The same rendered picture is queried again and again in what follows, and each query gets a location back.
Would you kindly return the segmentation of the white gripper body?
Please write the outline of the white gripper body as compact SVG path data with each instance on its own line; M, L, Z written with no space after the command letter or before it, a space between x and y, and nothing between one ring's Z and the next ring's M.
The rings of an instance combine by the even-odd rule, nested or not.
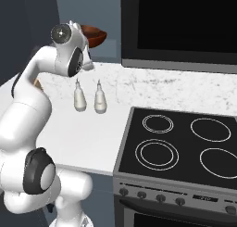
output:
M90 53L86 50L83 51L83 61L81 68L86 71L94 69L94 63L90 58Z

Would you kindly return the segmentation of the dark brown bowl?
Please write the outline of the dark brown bowl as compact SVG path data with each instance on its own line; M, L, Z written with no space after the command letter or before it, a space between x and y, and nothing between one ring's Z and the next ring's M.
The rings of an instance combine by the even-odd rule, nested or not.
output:
M100 45L107 37L107 33L90 25L81 25L83 34L89 42L90 48L95 48Z

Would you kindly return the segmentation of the dark grey tall cabinet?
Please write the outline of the dark grey tall cabinet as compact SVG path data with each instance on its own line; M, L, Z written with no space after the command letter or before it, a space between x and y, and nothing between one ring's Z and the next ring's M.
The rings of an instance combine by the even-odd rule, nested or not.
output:
M56 0L0 0L0 86L22 71L37 46L51 44Z

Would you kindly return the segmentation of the grey-blue base cabinet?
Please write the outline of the grey-blue base cabinet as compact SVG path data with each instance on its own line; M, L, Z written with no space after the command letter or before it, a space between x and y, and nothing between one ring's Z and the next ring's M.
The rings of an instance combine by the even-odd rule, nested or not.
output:
M82 207L94 227L115 227L113 179L103 174L89 175L93 179L93 191L82 201Z

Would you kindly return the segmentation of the white shaker bottle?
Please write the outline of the white shaker bottle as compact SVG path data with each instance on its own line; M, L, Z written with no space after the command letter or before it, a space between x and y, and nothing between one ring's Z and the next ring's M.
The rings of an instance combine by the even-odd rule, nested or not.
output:
M103 114L106 112L107 103L106 103L106 96L102 89L102 85L100 82L97 83L97 90L95 92L94 97L94 110L98 114Z
M74 107L79 112L83 112L87 107L86 99L83 90L81 89L79 80L76 80L75 82Z

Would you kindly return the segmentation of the black microwave oven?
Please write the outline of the black microwave oven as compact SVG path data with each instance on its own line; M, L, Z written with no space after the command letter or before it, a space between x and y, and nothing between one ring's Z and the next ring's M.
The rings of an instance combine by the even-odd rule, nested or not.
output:
M121 64L237 74L237 0L120 0Z

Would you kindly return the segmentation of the black and grey stove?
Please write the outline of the black and grey stove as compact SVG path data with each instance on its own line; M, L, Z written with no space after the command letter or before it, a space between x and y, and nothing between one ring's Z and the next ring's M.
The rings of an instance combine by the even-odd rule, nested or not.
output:
M122 196L120 188L129 193ZM146 198L137 196L146 192ZM143 214L120 199L237 216L237 117L132 107L113 170L115 227L237 227L216 221Z

